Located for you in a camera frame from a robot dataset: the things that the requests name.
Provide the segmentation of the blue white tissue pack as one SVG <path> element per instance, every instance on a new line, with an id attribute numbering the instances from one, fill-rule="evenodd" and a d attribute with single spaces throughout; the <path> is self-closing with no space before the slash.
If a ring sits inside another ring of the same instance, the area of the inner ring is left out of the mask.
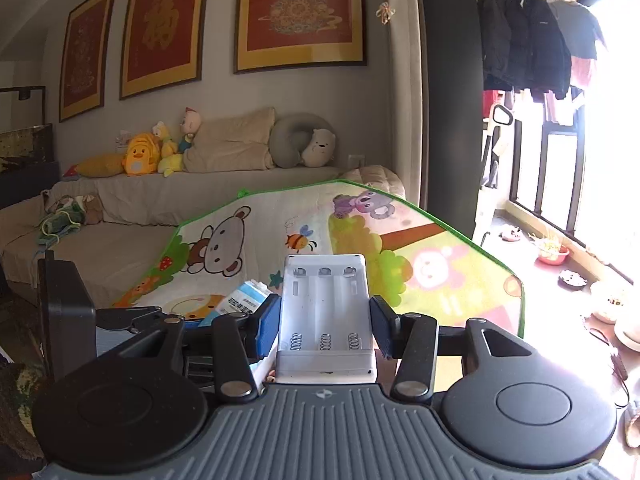
<path id="1" fill-rule="evenodd" d="M 220 300 L 213 309 L 210 309 L 204 320 L 198 323 L 198 327 L 209 326 L 215 318 L 224 314 L 243 313 L 251 315 L 258 310 L 270 294 L 268 286 L 264 283 L 255 280 L 245 281 L 231 294 Z M 275 340 L 272 342 L 269 353 L 266 356 L 260 359 L 250 358 L 250 370 L 259 389 L 262 388 L 270 370 L 272 370 L 275 358 Z"/>

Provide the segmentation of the white battery charger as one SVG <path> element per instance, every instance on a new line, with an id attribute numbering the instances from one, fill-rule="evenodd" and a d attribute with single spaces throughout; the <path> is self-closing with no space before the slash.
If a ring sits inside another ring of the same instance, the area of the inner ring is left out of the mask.
<path id="1" fill-rule="evenodd" d="M 366 259 L 362 255 L 286 258 L 276 382 L 376 382 Z"/>

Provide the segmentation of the green crumpled cloth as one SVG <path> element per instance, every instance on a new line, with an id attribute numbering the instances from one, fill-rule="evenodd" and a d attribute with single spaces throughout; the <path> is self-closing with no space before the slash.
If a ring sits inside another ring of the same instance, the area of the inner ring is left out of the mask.
<path id="1" fill-rule="evenodd" d="M 40 221 L 37 244 L 48 249 L 84 226 L 100 223 L 103 215 L 103 205 L 96 194 L 65 195 L 47 210 Z"/>

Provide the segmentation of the beige covered sofa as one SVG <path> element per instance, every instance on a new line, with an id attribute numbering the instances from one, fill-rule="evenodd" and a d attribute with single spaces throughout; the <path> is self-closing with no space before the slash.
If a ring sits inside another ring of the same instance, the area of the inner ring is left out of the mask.
<path id="1" fill-rule="evenodd" d="M 297 167 L 60 181 L 2 209 L 1 270 L 10 289 L 36 302 L 40 221 L 62 198 L 98 196 L 102 221 L 64 236 L 53 250 L 56 258 L 76 264 L 94 305 L 108 308 L 149 270 L 180 223 L 230 203 L 242 190 L 277 191 L 339 177 L 397 196 L 405 194 L 396 174 L 378 165 L 346 172 Z"/>

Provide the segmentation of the red bowl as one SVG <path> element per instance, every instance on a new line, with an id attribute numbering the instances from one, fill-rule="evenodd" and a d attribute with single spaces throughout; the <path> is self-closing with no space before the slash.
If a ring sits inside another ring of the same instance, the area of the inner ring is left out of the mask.
<path id="1" fill-rule="evenodd" d="M 563 245 L 542 244 L 538 246 L 537 260 L 548 266 L 560 266 L 569 255 L 570 250 Z"/>

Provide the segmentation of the small yellow plush toy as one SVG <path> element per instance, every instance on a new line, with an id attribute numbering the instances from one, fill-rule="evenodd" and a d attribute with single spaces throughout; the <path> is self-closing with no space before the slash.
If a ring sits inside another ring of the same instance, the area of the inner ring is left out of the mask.
<path id="1" fill-rule="evenodd" d="M 168 127 L 163 122 L 157 122 L 152 127 L 152 135 L 160 149 L 157 172 L 167 178 L 175 172 L 183 171 L 183 154 L 179 152 L 178 144 L 172 140 Z"/>

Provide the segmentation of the yellow duck plush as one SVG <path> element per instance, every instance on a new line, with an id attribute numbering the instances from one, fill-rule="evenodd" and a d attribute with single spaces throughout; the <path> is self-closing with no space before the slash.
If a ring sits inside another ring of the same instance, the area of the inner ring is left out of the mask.
<path id="1" fill-rule="evenodd" d="M 122 168 L 128 176 L 144 176 L 157 172 L 160 147 L 154 134 L 145 132 L 134 136 L 127 145 Z"/>

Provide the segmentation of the beige pillow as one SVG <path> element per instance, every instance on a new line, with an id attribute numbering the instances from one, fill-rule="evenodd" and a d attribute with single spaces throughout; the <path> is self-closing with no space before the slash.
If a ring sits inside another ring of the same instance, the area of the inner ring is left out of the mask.
<path id="1" fill-rule="evenodd" d="M 273 107 L 203 122 L 191 147 L 184 152 L 184 169 L 192 174 L 208 174 L 274 168 L 269 138 L 275 122 Z"/>

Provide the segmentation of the white bear plush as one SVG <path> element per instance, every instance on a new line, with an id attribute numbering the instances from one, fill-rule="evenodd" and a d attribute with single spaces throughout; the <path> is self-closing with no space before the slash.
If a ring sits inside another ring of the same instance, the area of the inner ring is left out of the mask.
<path id="1" fill-rule="evenodd" d="M 302 151 L 302 163 L 305 167 L 326 166 L 332 159 L 336 136 L 328 129 L 314 129 L 307 147 Z"/>

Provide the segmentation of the grey neck pillow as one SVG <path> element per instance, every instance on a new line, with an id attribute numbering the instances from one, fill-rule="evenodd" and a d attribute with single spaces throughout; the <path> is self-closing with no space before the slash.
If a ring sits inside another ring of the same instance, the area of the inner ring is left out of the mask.
<path id="1" fill-rule="evenodd" d="M 274 164 L 286 169 L 304 166 L 302 151 L 309 144 L 314 129 L 328 129 L 334 133 L 332 126 L 315 114 L 298 113 L 278 119 L 271 129 L 268 144 Z"/>

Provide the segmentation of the small doll plush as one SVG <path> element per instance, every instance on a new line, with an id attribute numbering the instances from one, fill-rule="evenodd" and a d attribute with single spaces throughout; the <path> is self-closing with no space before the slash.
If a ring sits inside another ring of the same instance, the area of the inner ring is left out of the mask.
<path id="1" fill-rule="evenodd" d="M 198 130 L 201 128 L 201 124 L 202 118 L 200 113 L 191 107 L 187 107 L 184 110 L 183 118 L 180 122 L 182 137 L 178 144 L 178 151 L 181 154 L 191 147 Z"/>

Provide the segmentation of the left framed red picture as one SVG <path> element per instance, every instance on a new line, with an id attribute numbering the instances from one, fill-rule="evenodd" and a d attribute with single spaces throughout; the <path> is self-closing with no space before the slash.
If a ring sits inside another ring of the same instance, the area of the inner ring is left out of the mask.
<path id="1" fill-rule="evenodd" d="M 104 105 L 108 35 L 115 0 L 85 0 L 68 14 L 58 92 L 58 120 Z"/>

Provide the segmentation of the framed red picture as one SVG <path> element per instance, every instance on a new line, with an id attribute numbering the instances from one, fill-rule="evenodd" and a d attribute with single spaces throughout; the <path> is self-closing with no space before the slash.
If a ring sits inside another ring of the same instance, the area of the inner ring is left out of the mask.
<path id="1" fill-rule="evenodd" d="M 108 35 L 115 0 L 85 0 L 68 14 L 58 92 L 58 120 L 104 105 Z"/>
<path id="2" fill-rule="evenodd" d="M 367 63 L 364 0 L 238 0 L 235 73 Z"/>
<path id="3" fill-rule="evenodd" d="M 202 78 L 206 0 L 128 0 L 119 97 Z"/>

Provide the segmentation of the middle framed red picture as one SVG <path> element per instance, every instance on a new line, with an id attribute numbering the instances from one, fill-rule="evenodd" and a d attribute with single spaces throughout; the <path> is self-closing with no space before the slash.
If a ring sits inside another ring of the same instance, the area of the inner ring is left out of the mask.
<path id="1" fill-rule="evenodd" d="M 128 0 L 119 97 L 202 78 L 206 0 Z"/>

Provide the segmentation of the hanging dark jacket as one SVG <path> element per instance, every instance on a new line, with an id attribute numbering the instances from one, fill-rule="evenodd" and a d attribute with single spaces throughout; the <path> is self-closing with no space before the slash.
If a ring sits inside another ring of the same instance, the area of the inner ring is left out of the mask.
<path id="1" fill-rule="evenodd" d="M 586 85 L 605 44 L 597 18 L 577 2 L 477 0 L 484 89 L 551 93 Z"/>

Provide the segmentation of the right framed red picture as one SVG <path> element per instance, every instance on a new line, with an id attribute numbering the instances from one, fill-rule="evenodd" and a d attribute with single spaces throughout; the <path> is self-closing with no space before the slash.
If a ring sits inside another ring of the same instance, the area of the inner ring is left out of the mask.
<path id="1" fill-rule="evenodd" d="M 364 0 L 238 0 L 235 73 L 367 63 Z"/>

